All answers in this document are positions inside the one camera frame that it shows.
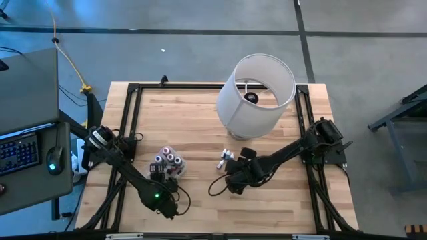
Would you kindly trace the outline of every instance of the wooden table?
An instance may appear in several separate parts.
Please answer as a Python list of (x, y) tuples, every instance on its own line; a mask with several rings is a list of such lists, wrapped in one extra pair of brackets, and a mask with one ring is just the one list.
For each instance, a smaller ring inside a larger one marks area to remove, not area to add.
[[(102, 124), (119, 128), (127, 82), (113, 82), (109, 90)], [(324, 84), (310, 84), (310, 97), (315, 120), (332, 119), (328, 93)], [(274, 178), (259, 188), (246, 187), (243, 195), (226, 191), (210, 197), (207, 188), (223, 174), (216, 170), (223, 149), (239, 155), (242, 147), (267, 155), (300, 138), (295, 103), (285, 113), (271, 133), (249, 141), (235, 141), (227, 135), (216, 114), (218, 89), (144, 89), (137, 124), (137, 132), (145, 138), (138, 143), (135, 167), (142, 173), (165, 145), (172, 146), (187, 160), (187, 173), (179, 184), (191, 195), (191, 209), (187, 214), (166, 219), (146, 208), (136, 189), (127, 185), (120, 231), (158, 233), (315, 233), (313, 212), (308, 191), (305, 167), (300, 158), (284, 163)], [(132, 101), (127, 131), (129, 131), (135, 99)], [(273, 105), (270, 92), (260, 95), (261, 105)], [(93, 169), (88, 176), (76, 227), (81, 227), (97, 211), (107, 193), (111, 167), (106, 163)], [(352, 196), (346, 176), (336, 166), (325, 166), (330, 199), (336, 209), (354, 228), (358, 228)], [(216, 192), (224, 181), (214, 186)], [(181, 194), (178, 211), (188, 204)], [(326, 225), (324, 207), (319, 206), (322, 223)], [(113, 221), (115, 202), (111, 208)]]

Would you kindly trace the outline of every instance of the lamp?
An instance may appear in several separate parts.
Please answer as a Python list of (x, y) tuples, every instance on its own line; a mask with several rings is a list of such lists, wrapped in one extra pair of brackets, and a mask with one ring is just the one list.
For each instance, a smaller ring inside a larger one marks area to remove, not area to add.
[[(239, 92), (236, 81), (255, 81), (272, 91), (278, 105), (261, 107), (256, 105), (255, 93)], [(216, 101), (221, 123), (237, 140), (261, 137), (269, 133), (294, 98), (295, 79), (288, 66), (279, 59), (266, 54), (244, 57), (236, 65)]]

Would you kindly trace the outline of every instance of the lampshade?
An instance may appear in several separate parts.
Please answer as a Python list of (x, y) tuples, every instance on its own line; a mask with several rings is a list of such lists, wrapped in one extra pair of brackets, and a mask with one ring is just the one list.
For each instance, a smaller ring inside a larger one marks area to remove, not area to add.
[[(277, 107), (261, 107), (246, 100), (236, 82), (254, 81), (270, 89)], [(221, 88), (216, 101), (218, 117), (238, 139), (261, 137), (269, 133), (295, 95), (295, 79), (288, 66), (266, 54), (244, 57)]]

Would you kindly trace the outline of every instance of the yellow cable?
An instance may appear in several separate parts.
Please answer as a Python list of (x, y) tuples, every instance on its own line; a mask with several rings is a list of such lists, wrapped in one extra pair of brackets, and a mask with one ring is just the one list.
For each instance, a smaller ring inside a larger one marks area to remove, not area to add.
[[(49, 5), (49, 3), (47, 2), (47, 0), (45, 1), (47, 7), (49, 8), (49, 11), (51, 13), (51, 17), (52, 17), (52, 21), (53, 21), (53, 37), (56, 38), (56, 21), (55, 21), (55, 16), (53, 15), (53, 11), (51, 6)], [(82, 88), (85, 89), (87, 87), (85, 81), (83, 80), (83, 78), (80, 75), (80, 72), (77, 70), (77, 68), (75, 67), (75, 65), (73, 64), (73, 62), (71, 61), (71, 59), (62, 51), (62, 49), (58, 46), (57, 43), (55, 43), (56, 49), (58, 49), (58, 51), (60, 53), (62, 53), (62, 55), (68, 60), (69, 64), (71, 64), (71, 66), (74, 68), (74, 71), (77, 73), (77, 75), (80, 78), (81, 84), (82, 84)]]

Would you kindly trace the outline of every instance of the keyboard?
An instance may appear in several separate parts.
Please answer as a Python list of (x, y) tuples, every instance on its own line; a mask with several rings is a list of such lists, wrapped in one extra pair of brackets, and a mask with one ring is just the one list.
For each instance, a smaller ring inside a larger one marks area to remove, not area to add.
[(0, 176), (41, 163), (36, 133), (0, 140)]

